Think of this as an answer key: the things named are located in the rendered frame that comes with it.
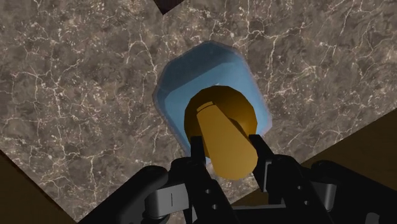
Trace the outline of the blue bowl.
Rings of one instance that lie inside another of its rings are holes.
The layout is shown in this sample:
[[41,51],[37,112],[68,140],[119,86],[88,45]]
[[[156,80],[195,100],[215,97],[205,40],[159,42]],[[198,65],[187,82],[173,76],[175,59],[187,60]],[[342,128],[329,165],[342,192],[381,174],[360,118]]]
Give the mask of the blue bowl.
[[172,59],[164,67],[153,93],[153,103],[183,149],[191,155],[185,134],[185,109],[202,89],[221,85],[239,91],[253,106],[258,122],[256,133],[266,134],[272,115],[245,58],[235,48],[205,41]]

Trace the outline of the yellow bottle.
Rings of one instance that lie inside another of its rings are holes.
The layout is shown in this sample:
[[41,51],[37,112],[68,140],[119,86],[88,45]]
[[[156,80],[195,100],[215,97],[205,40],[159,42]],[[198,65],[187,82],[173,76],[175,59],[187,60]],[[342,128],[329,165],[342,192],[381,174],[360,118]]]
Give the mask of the yellow bottle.
[[202,89],[185,109],[184,129],[189,143],[200,136],[204,155],[215,173],[238,180],[253,172],[258,156],[249,136],[256,133],[257,119],[246,97],[228,86]]

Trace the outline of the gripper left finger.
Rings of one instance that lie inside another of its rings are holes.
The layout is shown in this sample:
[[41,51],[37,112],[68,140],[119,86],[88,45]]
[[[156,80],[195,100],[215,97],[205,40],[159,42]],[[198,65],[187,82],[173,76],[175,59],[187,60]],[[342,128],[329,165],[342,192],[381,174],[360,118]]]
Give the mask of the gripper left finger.
[[203,139],[192,143],[190,157],[173,160],[170,169],[143,167],[78,224],[167,224],[178,211],[186,224],[240,224],[205,167]]

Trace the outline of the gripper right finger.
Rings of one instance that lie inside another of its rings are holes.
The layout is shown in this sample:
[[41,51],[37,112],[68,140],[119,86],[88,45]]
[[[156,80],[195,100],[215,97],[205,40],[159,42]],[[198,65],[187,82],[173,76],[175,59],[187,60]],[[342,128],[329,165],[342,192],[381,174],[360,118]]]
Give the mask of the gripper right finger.
[[329,160],[310,168],[275,154],[258,134],[249,135],[258,161],[253,171],[271,204],[284,204],[275,220],[290,224],[397,224],[397,191]]

